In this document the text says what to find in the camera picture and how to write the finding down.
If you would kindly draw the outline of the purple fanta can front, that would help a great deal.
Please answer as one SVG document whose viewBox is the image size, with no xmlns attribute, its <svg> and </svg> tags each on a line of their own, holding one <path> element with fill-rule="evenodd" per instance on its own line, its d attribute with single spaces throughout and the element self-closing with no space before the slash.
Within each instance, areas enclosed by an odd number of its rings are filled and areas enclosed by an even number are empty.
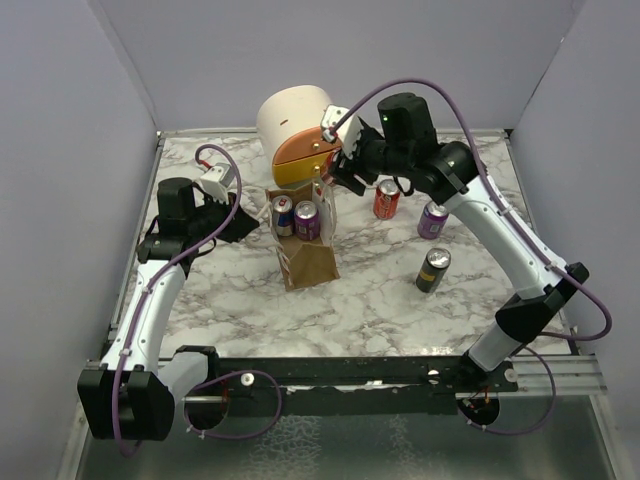
<svg viewBox="0 0 640 480">
<path fill-rule="evenodd" d="M 309 200 L 300 201 L 294 210 L 295 233 L 303 241 L 313 241 L 320 235 L 318 207 Z"/>
</svg>

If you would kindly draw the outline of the red cola can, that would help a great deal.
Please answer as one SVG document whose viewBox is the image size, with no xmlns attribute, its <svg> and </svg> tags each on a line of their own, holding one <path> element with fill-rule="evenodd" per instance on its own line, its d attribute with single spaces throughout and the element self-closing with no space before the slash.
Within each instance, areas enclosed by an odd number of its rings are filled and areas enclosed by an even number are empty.
<svg viewBox="0 0 640 480">
<path fill-rule="evenodd" d="M 333 151 L 327 157 L 326 161 L 323 164 L 322 174 L 332 176 L 333 171 L 336 165 L 339 163 L 340 158 L 341 158 L 340 152 L 338 150 Z"/>
<path fill-rule="evenodd" d="M 381 220 L 389 220 L 396 214 L 401 191 L 393 179 L 382 180 L 376 187 L 373 213 Z"/>
</svg>

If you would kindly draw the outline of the silver blue energy drink can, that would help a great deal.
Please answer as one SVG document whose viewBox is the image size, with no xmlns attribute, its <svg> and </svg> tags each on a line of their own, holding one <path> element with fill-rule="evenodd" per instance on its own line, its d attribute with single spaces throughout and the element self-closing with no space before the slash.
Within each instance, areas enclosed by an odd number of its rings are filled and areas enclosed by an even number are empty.
<svg viewBox="0 0 640 480">
<path fill-rule="evenodd" d="M 272 224 L 278 236 L 294 234 L 294 204 L 289 196 L 280 195 L 272 200 Z"/>
</svg>

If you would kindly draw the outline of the brown canvas bag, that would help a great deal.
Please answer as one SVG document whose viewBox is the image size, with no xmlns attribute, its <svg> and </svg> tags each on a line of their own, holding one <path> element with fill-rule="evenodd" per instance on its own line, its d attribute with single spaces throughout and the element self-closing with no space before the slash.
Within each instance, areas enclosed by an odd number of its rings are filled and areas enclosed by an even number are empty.
<svg viewBox="0 0 640 480">
<path fill-rule="evenodd" d="M 275 212 L 274 200 L 281 195 L 289 197 L 294 206 L 301 201 L 311 201 L 318 208 L 320 231 L 316 238 L 303 240 L 296 234 L 281 236 L 276 233 L 272 214 Z M 265 198 L 269 208 L 267 223 L 271 246 L 276 249 L 285 289 L 294 291 L 339 279 L 333 249 L 337 226 L 333 189 L 316 179 L 293 190 L 266 190 Z"/>
</svg>

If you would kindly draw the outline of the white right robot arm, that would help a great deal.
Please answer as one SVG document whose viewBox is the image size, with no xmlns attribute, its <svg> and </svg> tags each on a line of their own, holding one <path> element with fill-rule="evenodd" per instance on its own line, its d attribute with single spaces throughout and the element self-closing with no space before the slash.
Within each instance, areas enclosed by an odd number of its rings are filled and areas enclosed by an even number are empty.
<svg viewBox="0 0 640 480">
<path fill-rule="evenodd" d="M 459 367 L 461 383 L 481 391 L 494 381 L 503 360 L 542 333 L 589 272 L 580 262 L 567 263 L 534 235 L 466 144 L 438 141 L 423 98 L 395 94 L 379 102 L 378 113 L 380 130 L 343 107 L 326 108 L 322 136 L 341 144 L 329 167 L 336 182 L 363 195 L 381 175 L 409 180 L 476 236 L 515 290 Z"/>
</svg>

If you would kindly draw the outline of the black yellow can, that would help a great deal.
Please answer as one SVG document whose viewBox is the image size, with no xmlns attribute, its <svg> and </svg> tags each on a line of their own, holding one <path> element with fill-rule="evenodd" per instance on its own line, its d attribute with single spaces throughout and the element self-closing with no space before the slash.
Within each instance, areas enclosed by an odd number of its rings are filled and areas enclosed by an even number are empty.
<svg viewBox="0 0 640 480">
<path fill-rule="evenodd" d="M 416 287 L 424 292 L 433 292 L 440 284 L 451 264 L 451 253 L 440 247 L 430 249 L 416 277 Z"/>
</svg>

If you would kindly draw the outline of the red cola can front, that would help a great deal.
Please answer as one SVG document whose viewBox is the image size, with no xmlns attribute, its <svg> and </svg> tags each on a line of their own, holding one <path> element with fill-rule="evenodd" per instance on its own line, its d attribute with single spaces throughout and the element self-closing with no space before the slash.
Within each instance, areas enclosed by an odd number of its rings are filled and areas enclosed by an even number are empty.
<svg viewBox="0 0 640 480">
<path fill-rule="evenodd" d="M 327 157 L 326 161 L 323 164 L 322 174 L 332 176 L 333 171 L 336 165 L 339 163 L 340 158 L 341 158 L 340 152 L 338 150 L 333 151 Z"/>
</svg>

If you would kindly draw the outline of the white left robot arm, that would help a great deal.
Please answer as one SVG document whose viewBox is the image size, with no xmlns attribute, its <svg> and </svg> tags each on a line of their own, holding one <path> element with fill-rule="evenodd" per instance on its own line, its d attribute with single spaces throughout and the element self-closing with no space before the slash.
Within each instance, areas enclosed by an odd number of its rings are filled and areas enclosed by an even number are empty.
<svg viewBox="0 0 640 480">
<path fill-rule="evenodd" d="M 221 371 L 200 349 L 186 349 L 159 367 L 160 347 L 174 302 L 207 243 L 234 243 L 258 226 L 239 195 L 184 177 L 163 180 L 158 213 L 137 247 L 134 293 L 115 339 L 98 363 L 85 367 L 77 390 L 89 429 L 100 440 L 161 441 L 177 401 L 191 388 L 206 395 Z"/>
</svg>

